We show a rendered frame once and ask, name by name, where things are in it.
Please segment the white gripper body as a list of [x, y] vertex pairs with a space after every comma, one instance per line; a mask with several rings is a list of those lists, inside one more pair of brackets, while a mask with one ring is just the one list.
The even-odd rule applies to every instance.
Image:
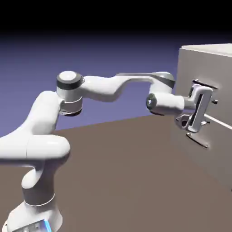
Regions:
[[188, 131], [198, 133], [201, 129], [202, 122], [205, 121], [205, 112], [210, 103], [213, 90], [210, 87], [194, 84], [190, 100], [195, 104], [194, 113], [188, 121]]

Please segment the grey drawer front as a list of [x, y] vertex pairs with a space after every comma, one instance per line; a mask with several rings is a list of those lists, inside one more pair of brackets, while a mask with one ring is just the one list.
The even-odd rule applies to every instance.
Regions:
[[175, 93], [187, 96], [193, 79], [218, 87], [207, 115], [232, 126], [232, 43], [182, 46]]
[[209, 115], [205, 118], [210, 124], [202, 126], [198, 133], [191, 134], [208, 144], [207, 149], [190, 140], [186, 136], [188, 132], [176, 125], [172, 126], [171, 139], [183, 154], [232, 191], [232, 126]]

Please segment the grey painted cabinet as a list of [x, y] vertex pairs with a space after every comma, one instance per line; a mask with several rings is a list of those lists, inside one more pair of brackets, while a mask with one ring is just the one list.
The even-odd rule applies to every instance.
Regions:
[[171, 127], [179, 151], [232, 191], [232, 43], [186, 45], [179, 49], [175, 93], [186, 96], [193, 80], [215, 87], [199, 133]]

